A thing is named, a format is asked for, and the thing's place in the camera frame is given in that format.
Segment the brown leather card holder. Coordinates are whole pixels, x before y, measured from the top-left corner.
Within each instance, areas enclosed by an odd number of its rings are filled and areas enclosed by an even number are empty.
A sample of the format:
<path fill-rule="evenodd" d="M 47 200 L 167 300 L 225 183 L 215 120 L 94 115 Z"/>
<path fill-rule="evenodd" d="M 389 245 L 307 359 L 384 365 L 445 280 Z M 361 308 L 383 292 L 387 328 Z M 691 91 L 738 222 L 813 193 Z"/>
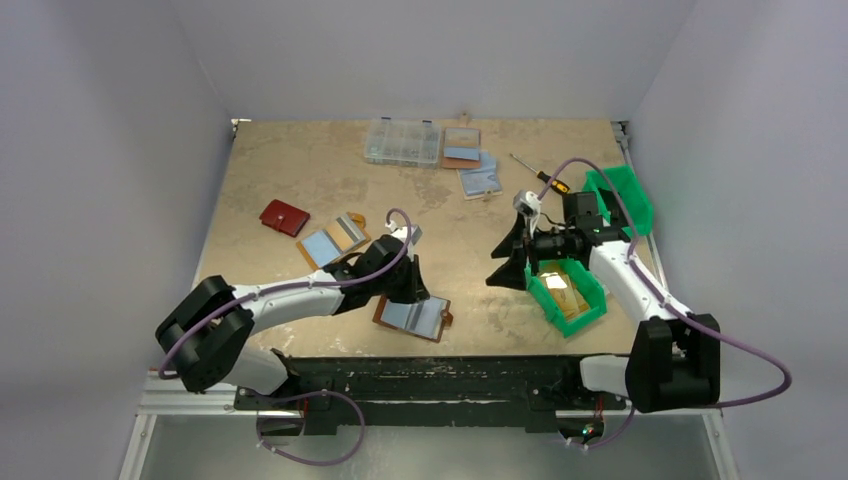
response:
<path fill-rule="evenodd" d="M 441 341 L 443 331 L 453 322 L 451 301 L 431 296 L 412 303 L 394 303 L 381 297 L 372 322 L 433 343 Z"/>

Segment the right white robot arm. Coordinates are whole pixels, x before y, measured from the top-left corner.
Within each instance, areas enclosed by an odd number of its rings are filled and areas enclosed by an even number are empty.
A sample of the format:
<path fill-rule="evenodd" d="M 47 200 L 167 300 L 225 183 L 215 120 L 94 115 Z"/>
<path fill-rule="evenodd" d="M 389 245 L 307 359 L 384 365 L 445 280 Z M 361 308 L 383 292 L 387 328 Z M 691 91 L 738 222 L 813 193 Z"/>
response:
<path fill-rule="evenodd" d="M 541 262 L 578 261 L 616 298 L 637 330 L 627 356 L 590 355 L 579 363 L 579 384 L 588 391 L 627 398 L 642 413 L 698 408 L 720 395 L 719 325 L 695 314 L 645 271 L 635 242 L 605 224 L 591 192 L 571 194 L 576 209 L 568 226 L 542 230 L 541 200 L 521 190 L 513 199 L 516 220 L 492 251 L 504 259 L 487 279 L 491 287 L 527 290 Z"/>

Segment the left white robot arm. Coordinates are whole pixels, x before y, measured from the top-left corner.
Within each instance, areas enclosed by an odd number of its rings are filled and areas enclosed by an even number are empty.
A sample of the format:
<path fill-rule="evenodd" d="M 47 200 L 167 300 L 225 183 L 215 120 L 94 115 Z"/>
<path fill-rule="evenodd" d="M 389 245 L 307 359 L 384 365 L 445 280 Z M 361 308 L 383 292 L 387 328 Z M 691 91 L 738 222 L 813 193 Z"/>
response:
<path fill-rule="evenodd" d="M 194 393 L 218 383 L 274 393 L 295 374 L 281 353 L 256 350 L 249 338 L 296 320 L 356 310 L 374 297 L 401 304 L 428 299 L 416 236 L 400 228 L 363 252 L 293 280 L 231 285 L 220 275 L 204 279 L 155 331 L 165 353 L 158 376 L 178 379 Z"/>

